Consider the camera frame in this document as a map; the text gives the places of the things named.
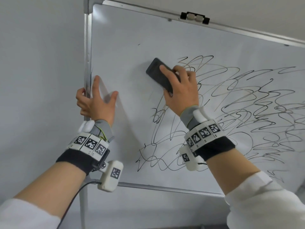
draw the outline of black cable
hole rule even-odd
[[[78,190],[78,192],[74,195],[73,199],[71,200],[71,202],[70,202],[68,208],[66,209],[65,213],[63,214],[63,217],[61,218],[61,221],[60,221],[60,223],[58,224],[58,226],[57,226],[56,229],[59,229],[61,223],[63,222],[64,218],[66,217],[66,214],[68,213],[68,210],[70,209],[70,207],[71,207],[71,205],[72,205],[74,199],[75,199],[76,196],[78,195],[78,193],[79,193],[85,186],[87,186],[87,185],[89,185],[89,184],[99,184],[99,185],[101,185],[102,183],[99,182],[99,181],[93,181],[93,182],[88,182],[88,183],[84,184],[84,185]]]

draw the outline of whiteboard stand leg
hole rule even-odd
[[[86,229],[88,215],[88,186],[85,186],[79,193],[79,202],[81,207],[81,229]]]

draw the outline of black wristband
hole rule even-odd
[[[219,137],[195,151],[200,157],[207,161],[217,154],[234,149],[235,145],[226,136]]]
[[[67,149],[56,162],[68,162],[75,165],[88,175],[92,170],[95,159],[79,150]]]

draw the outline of gray plastic corner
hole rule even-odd
[[[104,0],[84,0],[84,14],[92,14],[94,4],[103,4]]]

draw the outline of person's left hand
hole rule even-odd
[[[112,93],[109,103],[105,103],[99,93],[99,79],[97,75],[94,78],[92,86],[93,98],[89,99],[83,94],[85,88],[78,89],[76,93],[77,106],[81,108],[81,115],[90,117],[92,120],[105,120],[112,127],[114,121],[115,103],[119,92]]]

